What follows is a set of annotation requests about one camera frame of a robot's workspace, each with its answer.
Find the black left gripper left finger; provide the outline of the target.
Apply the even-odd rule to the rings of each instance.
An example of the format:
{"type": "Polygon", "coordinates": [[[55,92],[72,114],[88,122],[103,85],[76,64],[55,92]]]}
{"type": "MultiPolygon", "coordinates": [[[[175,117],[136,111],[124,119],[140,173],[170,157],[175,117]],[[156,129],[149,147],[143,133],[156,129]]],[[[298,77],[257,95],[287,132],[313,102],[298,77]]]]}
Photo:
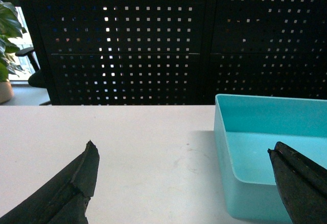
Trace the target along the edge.
{"type": "Polygon", "coordinates": [[[98,149],[89,141],[83,153],[2,216],[1,223],[88,223],[99,162],[98,149]]]}

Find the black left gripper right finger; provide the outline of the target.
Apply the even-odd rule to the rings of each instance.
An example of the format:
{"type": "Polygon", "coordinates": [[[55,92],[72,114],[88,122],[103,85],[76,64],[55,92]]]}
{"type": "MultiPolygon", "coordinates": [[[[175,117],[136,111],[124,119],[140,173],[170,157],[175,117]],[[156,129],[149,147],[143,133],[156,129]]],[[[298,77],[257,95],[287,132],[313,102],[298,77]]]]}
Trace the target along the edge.
{"type": "Polygon", "coordinates": [[[326,169],[280,141],[268,154],[291,221],[326,223],[326,169]]]}

